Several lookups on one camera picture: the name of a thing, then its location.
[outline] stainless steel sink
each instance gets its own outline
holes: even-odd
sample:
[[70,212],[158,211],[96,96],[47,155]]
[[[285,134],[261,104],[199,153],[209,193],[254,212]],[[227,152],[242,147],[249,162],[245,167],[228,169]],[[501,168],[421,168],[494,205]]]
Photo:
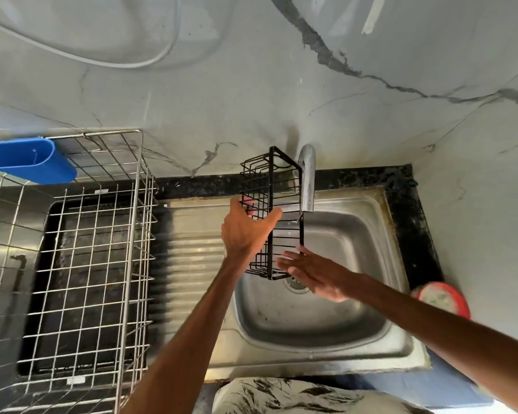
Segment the stainless steel sink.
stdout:
[[[156,342],[149,362],[205,293],[223,259],[220,226],[229,198],[163,202],[150,304]],[[305,246],[352,271],[407,292],[383,189],[318,191],[305,216]],[[239,281],[206,380],[387,371],[429,365],[425,348],[372,308],[330,302],[292,278]]]

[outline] forearm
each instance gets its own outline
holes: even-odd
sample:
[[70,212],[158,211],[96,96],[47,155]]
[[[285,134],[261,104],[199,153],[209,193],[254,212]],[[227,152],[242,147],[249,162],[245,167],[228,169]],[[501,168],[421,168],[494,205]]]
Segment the forearm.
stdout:
[[373,307],[518,411],[518,341],[362,275],[348,295]]
[[192,412],[242,262],[225,259],[219,274],[163,348],[122,410],[123,414]]

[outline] wire caddy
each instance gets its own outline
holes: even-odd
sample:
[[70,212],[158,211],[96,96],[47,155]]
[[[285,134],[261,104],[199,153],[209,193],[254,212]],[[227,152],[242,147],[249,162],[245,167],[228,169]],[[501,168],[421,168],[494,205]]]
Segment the wire caddy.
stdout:
[[118,412],[147,369],[156,180],[139,130],[49,139],[74,182],[0,173],[0,412]]
[[272,208],[282,209],[282,218],[269,234],[246,273],[269,280],[290,275],[274,265],[284,250],[303,245],[303,214],[300,212],[302,169],[277,147],[242,163],[241,203],[254,219],[265,218]]

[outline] white hose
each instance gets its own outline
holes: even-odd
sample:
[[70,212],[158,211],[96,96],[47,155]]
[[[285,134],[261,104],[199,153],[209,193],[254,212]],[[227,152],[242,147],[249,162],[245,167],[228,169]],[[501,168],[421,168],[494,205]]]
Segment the white hose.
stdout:
[[42,48],[48,52],[56,53],[57,55],[61,55],[62,57],[70,58],[72,60],[81,61],[85,64],[99,65],[101,67],[109,67],[109,68],[124,68],[124,69],[134,69],[134,68],[142,68],[147,67],[149,65],[155,64],[156,62],[161,61],[165,58],[174,47],[174,44],[177,43],[178,36],[180,34],[180,0],[174,0],[174,37],[169,42],[169,44],[156,56],[154,56],[150,60],[142,61],[142,62],[127,62],[127,63],[117,63],[117,62],[106,62],[106,61],[97,61],[91,60],[90,58],[81,57],[79,55],[75,55],[73,53],[62,51],[61,49],[53,48],[45,43],[36,41],[24,34],[21,34],[12,28],[4,26],[0,24],[0,30],[5,32],[11,36],[14,36],[22,41],[30,43],[33,46],[37,46]]

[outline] black metal frame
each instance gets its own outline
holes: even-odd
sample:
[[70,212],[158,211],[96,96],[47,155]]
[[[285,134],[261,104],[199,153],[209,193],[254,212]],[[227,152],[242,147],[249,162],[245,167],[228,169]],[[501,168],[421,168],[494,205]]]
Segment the black metal frame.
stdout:
[[287,210],[246,272],[269,280],[290,277],[273,266],[273,259],[283,250],[303,245],[303,215],[297,210],[301,203],[302,169],[277,147],[244,161],[242,167],[240,203],[252,218],[263,219],[275,206]]

